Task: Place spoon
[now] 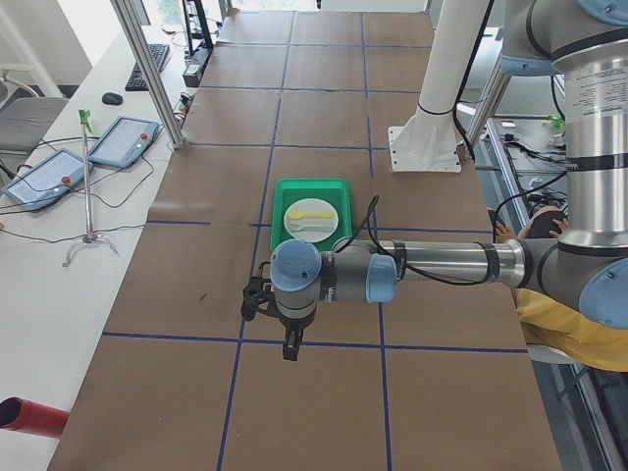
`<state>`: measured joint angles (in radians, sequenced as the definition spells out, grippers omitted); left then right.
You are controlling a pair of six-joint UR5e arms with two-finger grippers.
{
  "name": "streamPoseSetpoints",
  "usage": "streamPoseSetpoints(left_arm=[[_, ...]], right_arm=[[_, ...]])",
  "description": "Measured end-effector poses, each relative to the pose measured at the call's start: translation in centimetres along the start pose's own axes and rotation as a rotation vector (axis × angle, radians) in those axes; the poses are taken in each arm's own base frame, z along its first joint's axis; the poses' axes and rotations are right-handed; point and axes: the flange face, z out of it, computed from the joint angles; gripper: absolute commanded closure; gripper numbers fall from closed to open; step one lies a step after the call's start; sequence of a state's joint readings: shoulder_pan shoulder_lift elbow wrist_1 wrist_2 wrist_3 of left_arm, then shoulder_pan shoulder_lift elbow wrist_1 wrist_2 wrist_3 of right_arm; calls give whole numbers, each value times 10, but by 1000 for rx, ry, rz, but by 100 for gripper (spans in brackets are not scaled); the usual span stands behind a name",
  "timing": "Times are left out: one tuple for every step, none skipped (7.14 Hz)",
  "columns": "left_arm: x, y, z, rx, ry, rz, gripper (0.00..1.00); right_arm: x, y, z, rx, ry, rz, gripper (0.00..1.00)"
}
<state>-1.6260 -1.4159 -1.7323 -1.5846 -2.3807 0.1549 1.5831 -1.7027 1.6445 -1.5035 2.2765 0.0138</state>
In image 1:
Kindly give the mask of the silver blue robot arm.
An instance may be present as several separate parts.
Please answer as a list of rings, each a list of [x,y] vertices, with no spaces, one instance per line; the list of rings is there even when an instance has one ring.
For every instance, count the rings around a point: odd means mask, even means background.
[[[285,241],[272,254],[269,288],[269,313],[286,329],[285,359],[296,359],[319,302],[387,302],[409,275],[527,288],[606,327],[626,327],[627,5],[511,1],[503,57],[514,74],[564,77],[569,228],[555,239],[358,240],[329,252]]]

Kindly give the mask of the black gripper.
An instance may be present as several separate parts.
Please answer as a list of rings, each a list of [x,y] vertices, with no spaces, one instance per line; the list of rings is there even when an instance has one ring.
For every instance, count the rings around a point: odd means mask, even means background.
[[[307,316],[298,319],[281,316],[280,321],[286,328],[285,340],[283,343],[283,359],[287,361],[296,361],[298,359],[300,343],[302,342],[304,330],[313,323],[314,315],[308,314]]]

